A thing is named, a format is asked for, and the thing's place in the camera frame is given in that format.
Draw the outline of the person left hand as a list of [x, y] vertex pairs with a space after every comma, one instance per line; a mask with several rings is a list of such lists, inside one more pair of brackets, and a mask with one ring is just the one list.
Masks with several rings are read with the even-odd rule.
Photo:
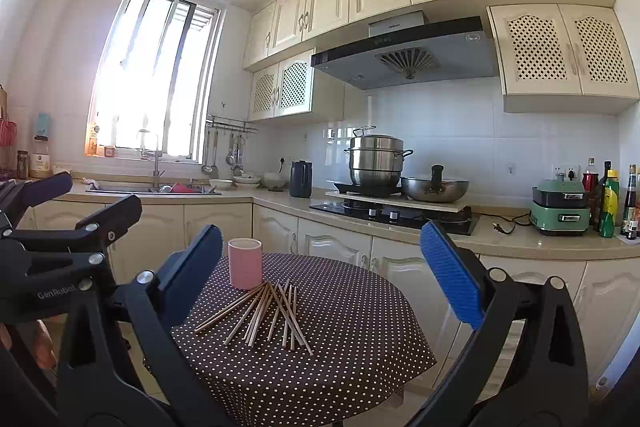
[[58, 365], [58, 357], [54, 352], [54, 344], [42, 320], [23, 324], [28, 340], [30, 353], [40, 369], [54, 369]]

